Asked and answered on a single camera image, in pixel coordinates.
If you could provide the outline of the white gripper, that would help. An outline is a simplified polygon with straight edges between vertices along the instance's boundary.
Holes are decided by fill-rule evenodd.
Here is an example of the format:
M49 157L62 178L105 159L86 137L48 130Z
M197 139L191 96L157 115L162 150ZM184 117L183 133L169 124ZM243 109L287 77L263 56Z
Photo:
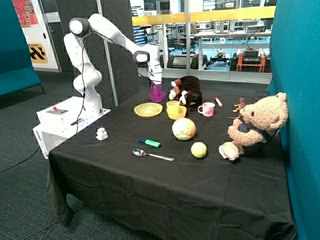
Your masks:
M148 78L154 84L161 84L162 83L162 68L160 65L159 60L151 60L147 64L148 70Z

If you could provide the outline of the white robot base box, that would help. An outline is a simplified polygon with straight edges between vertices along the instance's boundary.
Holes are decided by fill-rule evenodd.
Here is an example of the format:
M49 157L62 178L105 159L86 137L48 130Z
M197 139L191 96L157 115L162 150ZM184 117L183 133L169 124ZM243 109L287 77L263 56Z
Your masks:
M98 114L83 109L83 98L72 96L38 111L40 124L33 128L33 133L45 159L49 152L83 130L111 110L104 108Z

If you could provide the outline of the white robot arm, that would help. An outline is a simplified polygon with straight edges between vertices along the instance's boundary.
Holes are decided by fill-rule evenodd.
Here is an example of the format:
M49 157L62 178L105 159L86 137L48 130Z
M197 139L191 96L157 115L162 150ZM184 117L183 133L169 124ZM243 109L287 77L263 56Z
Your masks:
M69 33L63 40L72 65L80 72L73 85L84 98L81 108L84 114L92 116L104 111L101 96L96 91L102 80L100 71L107 66L105 49L101 46L103 41L127 49L136 63L147 64L148 78L153 84L161 85L162 68L157 45L135 44L111 21L97 13L88 19L72 18L68 27Z

